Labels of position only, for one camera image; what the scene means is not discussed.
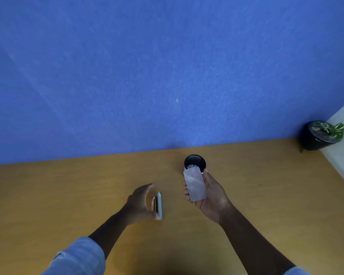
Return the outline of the person's left hand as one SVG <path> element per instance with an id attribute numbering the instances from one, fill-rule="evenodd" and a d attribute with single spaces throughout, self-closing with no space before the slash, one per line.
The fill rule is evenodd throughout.
<path id="1" fill-rule="evenodd" d="M 142 211 L 153 211 L 148 209 L 146 204 L 147 194 L 153 188 L 153 186 L 153 184 L 142 185 L 135 189 L 128 197 L 126 204 L 121 210 L 127 226 L 143 221 L 139 217 L 139 214 Z"/>

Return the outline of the person's right hand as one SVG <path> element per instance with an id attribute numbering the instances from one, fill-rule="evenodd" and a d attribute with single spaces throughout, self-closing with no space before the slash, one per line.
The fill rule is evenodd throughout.
<path id="1" fill-rule="evenodd" d="M 219 194 L 208 195 L 204 200 L 193 202 L 190 199 L 188 189 L 183 191 L 185 199 L 194 204 L 211 221 L 221 225 L 225 217 L 235 211 L 235 207 L 229 200 L 224 188 L 219 184 Z"/>

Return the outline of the clear plastic case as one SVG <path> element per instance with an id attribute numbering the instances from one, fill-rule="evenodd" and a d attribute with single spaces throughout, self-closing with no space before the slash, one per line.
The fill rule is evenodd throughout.
<path id="1" fill-rule="evenodd" d="M 155 193 L 151 200 L 152 210 L 156 213 L 156 220 L 162 220 L 162 202 L 160 192 Z"/>

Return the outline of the translucent white plastic box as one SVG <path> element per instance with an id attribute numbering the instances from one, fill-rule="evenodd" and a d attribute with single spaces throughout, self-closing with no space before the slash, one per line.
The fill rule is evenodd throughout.
<path id="1" fill-rule="evenodd" d="M 197 202 L 208 197 L 202 173 L 197 167 L 185 169 L 183 175 L 191 201 Z"/>

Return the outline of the person's right forearm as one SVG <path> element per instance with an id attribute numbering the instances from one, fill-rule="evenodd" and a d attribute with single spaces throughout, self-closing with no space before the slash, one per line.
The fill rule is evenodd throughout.
<path id="1" fill-rule="evenodd" d="M 248 275 L 284 275 L 295 267 L 232 204 L 220 214 L 219 225 Z"/>

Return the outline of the person's left forearm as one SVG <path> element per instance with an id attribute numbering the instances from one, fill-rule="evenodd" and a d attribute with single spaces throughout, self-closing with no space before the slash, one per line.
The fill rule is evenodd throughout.
<path id="1" fill-rule="evenodd" d="M 129 211 L 125 205 L 88 236 L 102 249 L 105 260 L 108 258 L 116 241 L 129 225 L 128 217 Z"/>

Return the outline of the black round cup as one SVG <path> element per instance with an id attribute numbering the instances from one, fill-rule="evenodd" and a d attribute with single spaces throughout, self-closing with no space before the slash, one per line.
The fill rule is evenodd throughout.
<path id="1" fill-rule="evenodd" d="M 197 154 L 191 154 L 185 158 L 184 168 L 186 169 L 186 167 L 190 164 L 198 165 L 200 167 L 201 173 L 203 173 L 203 171 L 206 169 L 205 159 L 202 156 L 197 155 Z"/>

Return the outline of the light blue left sleeve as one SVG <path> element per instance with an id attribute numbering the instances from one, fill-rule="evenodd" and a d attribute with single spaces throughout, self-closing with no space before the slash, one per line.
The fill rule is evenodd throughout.
<path id="1" fill-rule="evenodd" d="M 41 275 L 104 275 L 105 254 L 89 237 L 76 239 L 58 252 Z"/>

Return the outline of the light blue sleeve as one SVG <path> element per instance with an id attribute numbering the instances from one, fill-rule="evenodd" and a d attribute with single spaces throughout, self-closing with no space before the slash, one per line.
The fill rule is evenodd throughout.
<path id="1" fill-rule="evenodd" d="M 283 275 L 311 275 L 300 267 L 293 267 L 287 270 Z"/>
<path id="2" fill-rule="evenodd" d="M 58 252 L 41 275 L 104 275 L 105 254 L 89 237 L 76 239 Z"/>

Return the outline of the black plant pot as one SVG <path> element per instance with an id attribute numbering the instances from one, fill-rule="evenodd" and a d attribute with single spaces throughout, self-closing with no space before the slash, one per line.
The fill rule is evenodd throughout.
<path id="1" fill-rule="evenodd" d="M 342 139 L 332 139 L 323 132 L 313 131 L 311 129 L 312 122 L 305 124 L 299 134 L 299 142 L 304 150 L 317 151 L 322 148 L 339 143 Z"/>

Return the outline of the light blue right sleeve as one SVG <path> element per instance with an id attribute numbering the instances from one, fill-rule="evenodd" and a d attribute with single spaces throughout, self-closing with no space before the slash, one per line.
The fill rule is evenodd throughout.
<path id="1" fill-rule="evenodd" d="M 283 275 L 311 275 L 300 267 L 293 267 L 287 270 Z"/>

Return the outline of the green white leafy plant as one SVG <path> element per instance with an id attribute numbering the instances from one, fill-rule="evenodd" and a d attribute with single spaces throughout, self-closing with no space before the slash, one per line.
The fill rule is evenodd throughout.
<path id="1" fill-rule="evenodd" d="M 344 136 L 344 124 L 338 123 L 336 125 L 331 125 L 327 122 L 315 121 L 311 125 L 313 131 L 323 132 L 332 139 L 342 139 Z"/>

